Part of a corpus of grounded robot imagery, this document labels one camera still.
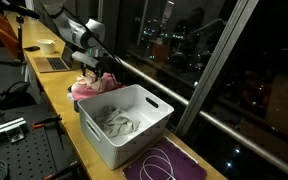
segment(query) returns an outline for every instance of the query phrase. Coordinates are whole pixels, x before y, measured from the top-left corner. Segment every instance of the white box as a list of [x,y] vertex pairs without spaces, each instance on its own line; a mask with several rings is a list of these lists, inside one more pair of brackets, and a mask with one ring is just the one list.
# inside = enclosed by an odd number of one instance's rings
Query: white box
[[[119,167],[132,155],[160,135],[174,108],[139,85],[83,99],[78,102],[81,129],[110,169]],[[140,121],[137,131],[109,138],[96,124],[104,106],[126,111]]]

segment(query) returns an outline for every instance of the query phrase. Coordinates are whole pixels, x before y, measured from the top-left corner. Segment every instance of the wooden table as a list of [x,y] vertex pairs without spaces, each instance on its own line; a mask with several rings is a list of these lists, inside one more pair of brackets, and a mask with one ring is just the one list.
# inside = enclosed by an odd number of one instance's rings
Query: wooden table
[[[17,13],[11,13],[7,18],[10,21],[13,30],[17,34],[16,16]],[[38,20],[25,17],[23,24],[23,47],[37,45],[36,40],[42,38],[57,39],[55,44],[55,50],[57,53],[52,55],[61,55],[64,48],[64,42]],[[25,56],[29,62],[29,70],[31,72],[34,71],[51,106],[54,108],[56,113],[62,116],[62,125],[89,177],[100,180],[125,179],[122,175],[122,169],[126,167],[131,160],[115,170],[110,170],[82,133],[80,129],[79,114],[74,111],[73,103],[67,98],[67,88],[76,81],[76,77],[81,74],[81,71],[78,68],[75,68],[68,72],[39,73],[34,61],[32,60],[34,57],[41,56],[40,51],[25,52]],[[207,179],[225,179],[223,175],[221,175],[170,131],[165,129],[163,134],[198,161],[200,166],[207,171]]]

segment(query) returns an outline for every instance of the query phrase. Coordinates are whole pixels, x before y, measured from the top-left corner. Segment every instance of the handrail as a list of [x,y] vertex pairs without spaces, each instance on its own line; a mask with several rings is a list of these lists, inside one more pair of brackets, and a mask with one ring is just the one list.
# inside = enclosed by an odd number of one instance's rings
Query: handrail
[[262,148],[261,146],[257,145],[256,143],[254,143],[250,139],[244,137],[243,135],[241,135],[240,133],[236,132],[235,130],[233,130],[229,126],[227,126],[224,123],[220,122],[220,120],[218,120],[217,118],[211,116],[207,112],[200,111],[199,115],[201,117],[203,117],[206,121],[208,121],[211,124],[213,124],[218,129],[220,129],[221,131],[223,131],[224,133],[228,134],[230,137],[232,137],[233,139],[235,139],[236,141],[238,141],[239,143],[244,145],[245,147],[247,147],[250,150],[252,150],[257,155],[259,155],[262,158],[264,158],[266,161],[272,163],[274,166],[276,166],[277,168],[279,168],[280,170],[282,170],[283,172],[288,174],[288,163],[286,163],[285,161],[281,160],[280,158],[278,158],[274,154],[270,153],[266,149]]
[[134,66],[130,65],[129,63],[123,61],[121,58],[116,57],[119,59],[119,62],[122,63],[124,68],[127,68],[128,70],[130,70],[131,72],[133,72],[134,74],[140,76],[141,78],[143,78],[144,80],[146,80],[147,82],[151,83],[152,85],[156,86],[158,89],[160,89],[161,91],[163,91],[164,93],[166,93],[167,95],[171,96],[172,98],[174,98],[175,100],[177,100],[179,103],[181,103],[182,105],[184,105],[185,107],[188,106],[189,101],[187,99],[185,99],[184,97],[180,96],[179,94],[177,94],[176,92],[172,91],[171,89],[169,89],[168,87],[162,85],[161,83],[159,83],[158,81],[154,80],[153,78],[149,77],[148,75],[146,75],[145,73],[143,73],[142,71],[136,69]]

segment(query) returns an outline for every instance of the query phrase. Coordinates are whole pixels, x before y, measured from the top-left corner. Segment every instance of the pink cloth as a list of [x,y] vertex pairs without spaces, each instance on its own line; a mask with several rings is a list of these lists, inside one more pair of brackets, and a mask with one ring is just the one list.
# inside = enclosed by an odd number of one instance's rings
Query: pink cloth
[[106,80],[106,85],[105,85],[105,89],[103,92],[97,92],[94,89],[88,87],[87,85],[79,85],[76,88],[74,88],[74,90],[72,91],[72,97],[74,98],[74,100],[79,101],[79,100],[93,97],[93,96],[96,96],[98,94],[112,91],[112,90],[118,88],[115,86],[115,83],[114,83],[114,80],[113,80],[111,74],[104,73],[102,76],[102,79]]

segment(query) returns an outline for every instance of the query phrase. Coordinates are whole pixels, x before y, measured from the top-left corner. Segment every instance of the white wire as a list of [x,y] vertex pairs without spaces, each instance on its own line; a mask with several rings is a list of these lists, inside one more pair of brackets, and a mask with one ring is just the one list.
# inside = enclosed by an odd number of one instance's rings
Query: white wire
[[[171,178],[171,180],[176,180],[175,177],[174,177],[174,172],[173,172],[173,167],[172,167],[171,161],[170,161],[170,159],[168,158],[168,156],[165,154],[165,152],[162,151],[162,150],[159,149],[159,148],[150,148],[150,150],[160,151],[161,153],[164,154],[164,156],[166,157],[166,159],[164,159],[164,158],[161,157],[161,156],[157,156],[157,155],[152,155],[152,156],[147,157],[147,158],[143,161],[143,167],[142,167],[141,170],[140,170],[140,174],[139,174],[140,179],[142,180],[142,171],[144,170],[146,176],[147,176],[150,180],[153,180],[153,178],[152,178],[152,177],[147,173],[147,171],[146,171],[146,167],[147,167],[147,166],[152,166],[152,167],[156,167],[156,168],[162,170],[162,171],[165,172],[167,175],[169,175],[169,177],[167,178],[167,180],[170,179],[170,178]],[[165,161],[165,162],[170,166],[171,173],[167,172],[165,169],[163,169],[163,168],[161,168],[160,166],[157,166],[157,165],[155,165],[155,164],[145,164],[146,161],[147,161],[148,159],[150,159],[150,158],[159,158],[159,159],[162,159],[163,161]]]

